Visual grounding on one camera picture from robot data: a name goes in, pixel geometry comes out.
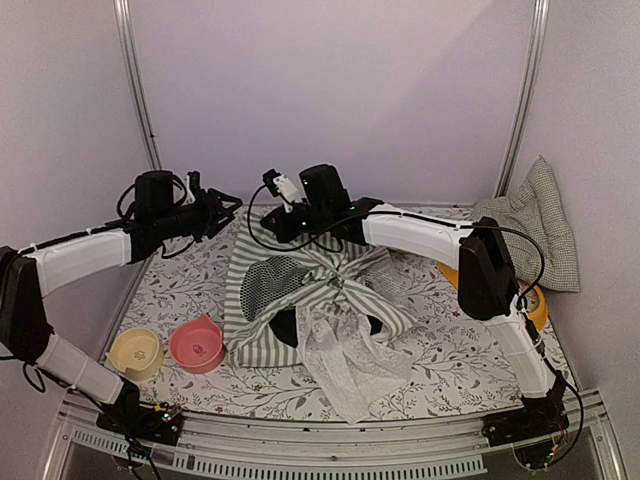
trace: metal frame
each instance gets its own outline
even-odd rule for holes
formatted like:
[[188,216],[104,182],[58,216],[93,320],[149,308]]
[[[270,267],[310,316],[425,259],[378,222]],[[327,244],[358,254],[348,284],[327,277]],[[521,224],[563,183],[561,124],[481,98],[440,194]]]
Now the metal frame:
[[[142,131],[145,149],[149,159],[149,165],[154,170],[160,170],[162,163],[155,141],[155,135],[151,126],[151,118],[147,107],[142,84],[142,75],[138,63],[135,42],[133,38],[133,26],[129,0],[114,0],[118,34],[122,46],[122,54],[129,78],[133,102],[136,107],[138,123]],[[529,52],[527,55],[527,67],[524,81],[520,91],[520,98],[516,110],[516,117],[509,136],[509,143],[505,155],[494,196],[502,196],[507,193],[509,182],[517,160],[520,144],[524,134],[524,127],[529,114],[529,107],[533,99],[533,90],[538,76],[542,47],[547,26],[549,12],[549,0],[535,0],[531,38],[529,40]]]
[[118,25],[118,35],[120,36],[120,45],[122,47],[122,56],[124,58],[129,86],[133,97],[133,103],[136,108],[138,123],[142,131],[144,147],[147,152],[149,165],[153,170],[161,170],[162,163],[158,154],[158,146],[156,145],[155,135],[151,127],[151,118],[147,108],[147,101],[144,95],[142,85],[142,75],[140,73],[140,65],[136,55],[136,46],[133,39],[133,26],[131,24],[131,12],[129,10],[129,0],[114,0],[116,10],[116,23]]
[[122,324],[122,321],[124,320],[125,315],[129,311],[129,307],[131,305],[131,301],[133,300],[133,296],[138,291],[138,287],[142,283],[142,280],[144,279],[144,276],[147,273],[147,269],[151,265],[153,258],[154,257],[149,257],[145,261],[143,261],[141,264],[133,267],[133,268],[136,268],[136,272],[133,275],[133,278],[131,279],[131,281],[129,282],[129,285],[125,290],[124,297],[122,297],[122,300],[118,305],[118,309],[116,310],[113,316],[113,319],[111,320],[111,325],[109,327],[109,336],[105,339],[102,345],[102,348],[100,349],[100,357],[99,357],[100,359],[105,358],[105,354],[107,353],[107,350],[113,344],[113,341],[115,340],[116,335],[118,334],[118,330],[120,329],[120,325]]
[[[582,398],[585,434],[590,431],[594,436],[604,477],[626,479],[600,395],[588,390],[582,392]],[[575,431],[580,414],[578,402],[571,396],[565,399],[565,405],[570,430]],[[83,397],[66,396],[56,419],[45,480],[60,478],[72,443],[124,457],[122,436],[95,427],[97,413]],[[305,473],[308,478],[326,480],[378,480],[387,478],[385,472],[389,472],[388,478],[462,478],[466,476],[463,473],[481,473],[482,455],[547,438],[489,447],[481,434],[484,415],[349,426],[338,422],[291,422],[186,412],[178,446],[155,445],[153,458],[161,468],[194,475],[215,473],[215,478],[227,479],[248,478],[247,469],[251,470],[252,478],[273,480],[303,479]],[[416,476],[421,470],[431,476]]]
[[547,29],[547,17],[549,14],[549,0],[536,0],[533,25],[531,27],[531,40],[529,41],[529,53],[527,55],[527,69],[525,72],[516,118],[511,129],[507,153],[505,155],[500,177],[495,190],[495,197],[504,196],[509,189],[509,182],[513,175],[513,170],[520,151],[524,127],[529,115],[529,107],[533,99],[533,90],[538,77],[540,59],[542,58],[542,47],[544,45],[544,35]]

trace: crumpled cloth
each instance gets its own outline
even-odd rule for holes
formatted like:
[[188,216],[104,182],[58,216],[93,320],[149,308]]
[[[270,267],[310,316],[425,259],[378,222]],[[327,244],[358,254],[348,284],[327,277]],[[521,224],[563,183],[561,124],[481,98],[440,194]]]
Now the crumpled cloth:
[[413,358],[375,342],[366,315],[296,309],[298,357],[344,420],[369,417],[369,405],[402,387]]
[[[578,253],[573,232],[562,209],[560,191],[551,166],[538,157],[518,191],[482,200],[473,208],[473,220],[487,216],[502,227],[530,235],[542,248],[545,271],[540,285],[562,292],[579,292]],[[504,241],[516,276],[532,283],[540,270],[538,251],[522,237],[505,233]]]

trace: white wall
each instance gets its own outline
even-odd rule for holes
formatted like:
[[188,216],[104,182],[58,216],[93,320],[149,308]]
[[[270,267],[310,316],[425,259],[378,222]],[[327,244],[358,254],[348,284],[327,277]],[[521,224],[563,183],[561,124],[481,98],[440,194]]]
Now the white wall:
[[[112,2],[3,2],[0,125],[0,245],[115,217],[115,201],[147,161]],[[49,322],[97,355],[132,273],[103,272],[56,292],[45,302]],[[49,385],[40,395],[17,362],[0,364],[2,480],[41,476],[62,393]]]
[[585,387],[598,387],[640,478],[640,2],[551,2],[512,188],[542,154],[574,229],[582,292],[549,298]]
[[131,2],[160,158],[245,199],[318,163],[354,198],[490,197],[534,4]]

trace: green striped fabric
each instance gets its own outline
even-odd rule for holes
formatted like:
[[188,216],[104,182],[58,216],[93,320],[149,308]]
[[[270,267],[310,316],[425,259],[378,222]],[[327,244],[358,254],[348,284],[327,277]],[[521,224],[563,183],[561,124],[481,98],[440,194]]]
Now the green striped fabric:
[[[279,341],[268,326],[274,315],[284,309],[307,307],[324,309],[330,313],[351,310],[371,315],[383,324],[382,332],[374,337],[380,341],[400,335],[416,322],[406,308],[365,285],[363,271],[376,271],[372,267],[379,267],[381,262],[388,262],[388,266],[392,266],[386,249],[344,242],[344,250],[340,253],[328,253],[314,244],[298,251],[278,253],[254,242],[247,230],[246,217],[243,220],[227,274],[224,304],[224,338],[232,364],[280,367],[300,363],[296,349]],[[288,248],[308,240],[304,235],[289,244],[279,244],[259,221],[260,218],[253,214],[253,233],[265,245]],[[318,243],[331,250],[339,248],[338,242],[328,234],[323,235]],[[255,315],[253,321],[249,321],[241,301],[243,282],[252,265],[274,256],[286,256],[304,267],[306,274],[302,285],[269,303]],[[255,291],[251,295],[259,298],[264,293]]]

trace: yellow bowl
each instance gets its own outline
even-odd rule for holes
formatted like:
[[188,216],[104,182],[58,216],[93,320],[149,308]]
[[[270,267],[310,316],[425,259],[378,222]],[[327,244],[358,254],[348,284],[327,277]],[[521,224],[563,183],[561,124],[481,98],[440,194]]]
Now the yellow bowl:
[[148,328],[132,328],[116,338],[107,358],[125,378],[142,382],[158,372],[164,351],[155,332]]

